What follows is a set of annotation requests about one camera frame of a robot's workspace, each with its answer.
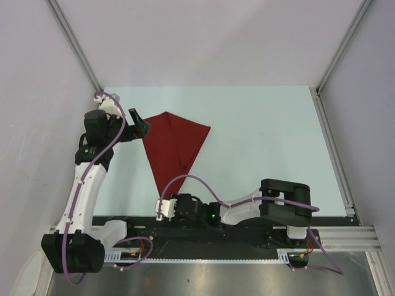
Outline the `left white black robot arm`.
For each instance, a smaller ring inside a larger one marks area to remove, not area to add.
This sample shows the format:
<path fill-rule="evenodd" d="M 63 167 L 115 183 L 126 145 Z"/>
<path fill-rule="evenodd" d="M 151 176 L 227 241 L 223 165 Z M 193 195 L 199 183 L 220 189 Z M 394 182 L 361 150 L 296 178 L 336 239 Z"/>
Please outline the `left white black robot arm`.
<path fill-rule="evenodd" d="M 104 110 L 85 114 L 85 133 L 75 154 L 75 176 L 65 212 L 52 234 L 45 234 L 41 247 L 55 273 L 97 273 L 105 253 L 118 242 L 132 245 L 136 231 L 122 220 L 105 222 L 93 230 L 93 212 L 99 190 L 114 156 L 113 146 L 144 138 L 150 124 L 135 109 L 129 109 L 133 124 L 123 116 Z"/>

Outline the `dark red cloth napkin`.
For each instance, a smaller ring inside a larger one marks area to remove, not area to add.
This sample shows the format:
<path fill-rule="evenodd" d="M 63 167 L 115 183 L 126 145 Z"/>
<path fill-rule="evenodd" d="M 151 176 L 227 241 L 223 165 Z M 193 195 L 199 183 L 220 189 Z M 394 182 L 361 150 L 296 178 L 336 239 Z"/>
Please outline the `dark red cloth napkin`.
<path fill-rule="evenodd" d="M 206 138 L 210 127 L 179 117 L 170 112 L 149 117 L 151 125 L 143 139 L 144 148 L 159 194 L 165 199 L 181 189 L 184 179 L 169 182 L 180 175 L 187 175 Z"/>

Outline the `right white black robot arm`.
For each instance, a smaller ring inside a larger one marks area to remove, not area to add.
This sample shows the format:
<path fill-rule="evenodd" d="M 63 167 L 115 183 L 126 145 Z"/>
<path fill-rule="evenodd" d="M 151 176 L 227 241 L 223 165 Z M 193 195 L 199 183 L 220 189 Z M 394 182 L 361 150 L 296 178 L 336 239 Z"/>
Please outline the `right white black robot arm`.
<path fill-rule="evenodd" d="M 211 228 L 236 227 L 246 222 L 263 221 L 285 227 L 285 241 L 291 247 L 307 242 L 312 214 L 310 187 L 306 184 L 263 179 L 260 187 L 236 200 L 204 203 L 191 194 L 170 195 L 164 210 L 168 219 L 193 221 Z"/>

